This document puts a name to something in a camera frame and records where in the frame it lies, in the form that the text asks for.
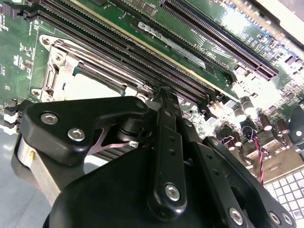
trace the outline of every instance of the black plastic arm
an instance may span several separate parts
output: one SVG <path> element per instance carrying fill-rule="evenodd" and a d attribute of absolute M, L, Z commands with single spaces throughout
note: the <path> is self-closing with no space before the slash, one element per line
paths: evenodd
<path fill-rule="evenodd" d="M 141 118 L 149 108 L 136 97 L 114 97 L 90 100 L 63 101 L 32 104 L 22 117 L 20 132 L 26 143 L 42 151 L 55 161 L 65 165 L 83 162 L 93 146 L 95 131 L 101 129 L 106 135 L 118 121 Z M 58 122 L 44 123 L 43 114 L 54 114 Z M 80 129 L 82 141 L 73 141 L 68 132 Z"/>

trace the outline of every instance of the dimm slot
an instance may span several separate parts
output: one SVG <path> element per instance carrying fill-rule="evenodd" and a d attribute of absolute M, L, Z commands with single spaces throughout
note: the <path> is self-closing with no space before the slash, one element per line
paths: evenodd
<path fill-rule="evenodd" d="M 74 38 L 75 40 L 78 40 L 88 46 L 94 51 L 95 54 L 104 56 L 105 58 L 111 57 L 111 60 L 114 60 L 120 66 L 127 67 L 128 69 L 136 69 L 137 73 L 139 73 L 138 77 L 142 80 L 158 82 L 161 85 L 165 84 L 172 88 L 178 96 L 195 104 L 199 104 L 200 101 L 205 98 L 205 96 L 201 96 L 201 94 L 197 94 L 195 91 L 188 91 L 188 89 L 183 88 L 172 79 L 170 80 L 168 76 L 157 73 L 153 74 L 151 69 L 149 69 L 147 66 L 140 64 L 139 62 L 135 63 L 128 55 L 125 53 L 118 53 L 117 49 L 108 46 L 106 43 L 101 44 L 99 39 L 90 36 L 90 34 L 84 36 L 83 32 L 79 32 L 74 25 L 69 24 L 66 21 L 62 23 L 61 18 L 44 8 L 35 10 L 33 13 L 29 12 L 29 15 L 30 17 L 28 19 L 40 19 L 43 22 L 54 26 L 71 38 Z"/>

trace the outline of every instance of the integrated circuit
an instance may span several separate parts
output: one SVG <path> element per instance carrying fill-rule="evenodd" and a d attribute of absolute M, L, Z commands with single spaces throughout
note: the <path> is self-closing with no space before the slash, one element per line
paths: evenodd
<path fill-rule="evenodd" d="M 156 10 L 154 7 L 150 6 L 150 5 L 147 4 L 147 3 L 145 3 L 145 5 L 143 6 L 142 9 L 143 9 L 143 11 L 144 11 L 146 14 L 148 14 L 148 15 L 150 15 L 150 16 L 154 16 L 155 13 L 157 12 L 157 10 Z"/>

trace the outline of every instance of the white label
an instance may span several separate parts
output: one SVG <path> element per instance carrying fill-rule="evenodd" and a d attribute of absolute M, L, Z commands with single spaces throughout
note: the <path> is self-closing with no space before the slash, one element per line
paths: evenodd
<path fill-rule="evenodd" d="M 5 66 L 2 66 L 2 75 L 5 76 Z"/>
<path fill-rule="evenodd" d="M 15 66 L 19 65 L 19 55 L 14 56 L 14 65 Z"/>

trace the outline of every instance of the pcie slot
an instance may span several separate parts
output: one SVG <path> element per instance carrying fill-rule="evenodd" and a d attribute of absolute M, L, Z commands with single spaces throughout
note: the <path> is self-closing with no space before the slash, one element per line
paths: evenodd
<path fill-rule="evenodd" d="M 184 1 L 163 0 L 161 7 L 264 79 L 277 76 L 278 70 L 262 57 Z"/>
<path fill-rule="evenodd" d="M 57 17 L 44 8 L 34 10 L 33 12 L 31 12 L 29 9 L 28 11 L 25 11 L 25 13 L 28 15 L 26 19 L 40 19 L 43 22 L 50 24 L 71 38 L 74 38 L 80 43 L 88 46 L 90 49 L 92 49 L 92 51 L 95 52 L 96 55 L 110 58 L 120 67 L 126 67 L 132 71 L 136 70 L 134 72 L 136 72 L 138 74 L 137 76 L 142 80 L 149 82 L 158 82 L 160 85 L 167 85 L 172 88 L 178 96 L 183 97 L 185 100 L 193 102 L 195 104 L 199 104 L 200 101 L 205 98 L 204 95 L 201 95 L 201 93 L 197 93 L 197 91 L 193 90 L 191 86 L 187 86 L 187 88 L 191 90 L 188 91 L 187 88 L 180 86 L 173 79 L 168 78 L 168 76 L 152 72 L 149 67 L 139 62 L 135 62 L 134 60 L 130 59 L 130 57 L 125 53 L 119 52 L 117 49 L 111 47 L 106 43 L 102 43 L 101 40 L 95 38 L 94 36 L 91 36 L 89 33 L 84 35 L 84 32 L 80 32 L 79 28 L 77 28 L 75 25 L 69 24 L 66 21 L 63 23 L 61 18 Z"/>
<path fill-rule="evenodd" d="M 204 88 L 202 85 L 199 85 L 193 79 L 181 75 L 178 70 L 169 65 L 164 65 L 163 62 L 158 58 L 153 57 L 149 53 L 138 48 L 134 43 L 127 41 L 117 35 L 115 36 L 111 30 L 107 29 L 104 26 L 100 26 L 97 22 L 84 16 L 80 12 L 70 10 L 64 3 L 55 0 L 48 0 L 42 1 L 40 5 L 47 10 L 55 13 L 62 19 L 74 24 L 84 32 L 89 33 L 101 41 L 114 47 L 115 49 L 126 53 L 129 57 L 148 66 L 156 73 L 166 76 L 173 81 L 176 81 L 176 83 L 188 89 L 189 91 L 196 90 L 196 93 L 199 96 L 204 96 L 206 92 L 209 92 L 206 88 Z"/>

